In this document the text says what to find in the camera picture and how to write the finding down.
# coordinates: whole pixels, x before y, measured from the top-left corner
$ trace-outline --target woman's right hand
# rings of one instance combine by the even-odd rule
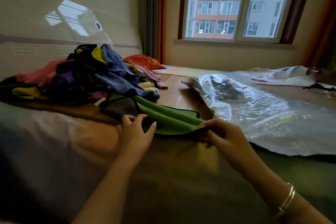
[[[253,150],[239,126],[226,120],[213,119],[199,127],[210,127],[208,140],[217,147],[238,172],[258,170],[262,160]]]

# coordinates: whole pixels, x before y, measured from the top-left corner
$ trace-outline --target gray curtain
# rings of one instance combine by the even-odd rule
[[[143,54],[158,58],[159,0],[142,0],[141,44]]]

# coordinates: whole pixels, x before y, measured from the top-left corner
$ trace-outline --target microfiber cloth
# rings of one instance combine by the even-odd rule
[[[175,109],[154,104],[141,96],[124,97],[113,94],[109,101],[100,105],[104,114],[121,121],[125,114],[137,116],[144,113],[148,117],[143,122],[143,129],[147,131],[153,122],[157,122],[157,135],[186,135],[198,134],[204,129],[197,129],[203,120],[199,119],[199,113],[189,110]]]

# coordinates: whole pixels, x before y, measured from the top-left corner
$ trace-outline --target logo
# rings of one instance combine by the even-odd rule
[[[99,22],[96,21],[93,25],[94,25],[94,27],[97,28],[99,31],[102,30],[102,26],[100,25]]]

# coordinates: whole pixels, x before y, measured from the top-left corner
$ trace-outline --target bracelet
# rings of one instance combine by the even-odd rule
[[[290,183],[288,183],[291,186],[291,189],[289,191],[288,197],[286,200],[282,203],[282,205],[279,206],[279,212],[275,215],[276,218],[280,218],[284,215],[285,210],[288,208],[288,206],[291,204],[291,202],[294,199],[295,196],[295,189],[294,186]]]

